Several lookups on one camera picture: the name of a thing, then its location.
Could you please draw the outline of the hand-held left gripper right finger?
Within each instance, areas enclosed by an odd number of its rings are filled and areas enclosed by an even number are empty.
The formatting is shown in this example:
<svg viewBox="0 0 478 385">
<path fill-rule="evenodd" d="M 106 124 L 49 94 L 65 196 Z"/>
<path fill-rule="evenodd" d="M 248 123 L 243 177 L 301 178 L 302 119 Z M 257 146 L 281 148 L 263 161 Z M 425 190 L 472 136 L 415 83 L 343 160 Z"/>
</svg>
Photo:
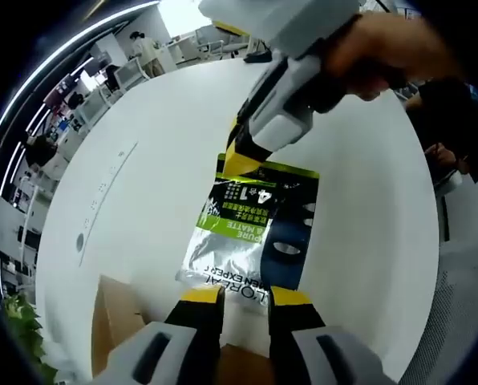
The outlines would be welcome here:
<svg viewBox="0 0 478 385">
<path fill-rule="evenodd" d="M 393 384 L 378 355 L 341 327 L 327 326 L 301 291 L 269 291 L 269 359 L 276 384 Z"/>
</svg>

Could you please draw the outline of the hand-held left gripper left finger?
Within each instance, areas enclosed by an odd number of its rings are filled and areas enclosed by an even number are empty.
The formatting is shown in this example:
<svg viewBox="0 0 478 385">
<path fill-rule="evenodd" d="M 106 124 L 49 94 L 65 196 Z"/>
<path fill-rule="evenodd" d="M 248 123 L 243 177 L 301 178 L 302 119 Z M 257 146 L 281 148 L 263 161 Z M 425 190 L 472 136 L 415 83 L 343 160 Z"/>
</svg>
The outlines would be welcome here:
<svg viewBox="0 0 478 385">
<path fill-rule="evenodd" d="M 150 322 L 109 354 L 98 384 L 213 384 L 221 355 L 225 289 L 186 291 L 163 322 Z"/>
</svg>

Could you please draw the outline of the person's right hand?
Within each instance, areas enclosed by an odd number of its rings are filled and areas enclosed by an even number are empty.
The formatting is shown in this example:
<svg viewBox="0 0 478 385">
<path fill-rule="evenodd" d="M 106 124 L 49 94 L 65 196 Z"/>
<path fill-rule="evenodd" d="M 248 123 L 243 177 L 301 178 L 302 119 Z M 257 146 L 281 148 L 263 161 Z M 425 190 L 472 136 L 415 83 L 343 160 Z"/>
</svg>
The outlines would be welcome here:
<svg viewBox="0 0 478 385">
<path fill-rule="evenodd" d="M 349 93 L 366 101 L 389 88 L 388 82 L 364 63 L 399 69 L 408 79 L 427 78 L 436 69 L 443 44 L 421 19 L 406 20 L 396 14 L 365 13 L 334 41 L 324 69 L 344 81 Z"/>
</svg>

